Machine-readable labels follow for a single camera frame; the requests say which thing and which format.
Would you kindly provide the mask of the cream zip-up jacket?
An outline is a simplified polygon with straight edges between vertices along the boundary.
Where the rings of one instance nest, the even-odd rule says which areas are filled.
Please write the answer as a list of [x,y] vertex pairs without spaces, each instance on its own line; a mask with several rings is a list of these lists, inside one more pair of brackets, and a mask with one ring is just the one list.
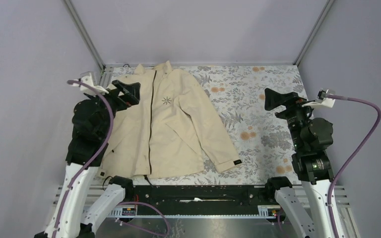
[[204,169],[207,155],[217,172],[242,161],[208,95],[187,71],[169,62],[117,80],[140,84],[140,102],[114,118],[102,168],[110,176],[150,179],[186,176]]

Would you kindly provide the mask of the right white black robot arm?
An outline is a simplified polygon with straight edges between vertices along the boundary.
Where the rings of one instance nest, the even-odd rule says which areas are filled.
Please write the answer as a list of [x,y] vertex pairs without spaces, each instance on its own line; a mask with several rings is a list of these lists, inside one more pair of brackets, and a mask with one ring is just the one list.
[[333,124],[323,118],[313,118],[315,108],[332,108],[333,99],[321,90],[318,98],[309,101],[296,92],[281,94],[266,88],[264,108],[271,111],[279,106],[285,110],[275,116],[287,121],[295,153],[292,166],[309,202],[308,213],[287,177],[268,179],[266,201],[278,204],[300,238],[346,238],[342,220],[335,205],[334,174],[326,149],[333,144]]

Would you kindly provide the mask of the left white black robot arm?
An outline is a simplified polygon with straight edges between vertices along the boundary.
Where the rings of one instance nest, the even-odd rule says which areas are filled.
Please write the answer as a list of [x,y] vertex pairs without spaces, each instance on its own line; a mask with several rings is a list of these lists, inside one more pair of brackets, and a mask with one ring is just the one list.
[[109,146],[118,111],[138,105],[140,83],[114,80],[113,89],[69,80],[70,85],[87,88],[87,99],[77,103],[72,118],[72,139],[68,146],[61,196],[44,231],[37,238],[93,238],[103,221],[119,203],[133,200],[132,181],[115,176],[88,210],[86,197]]

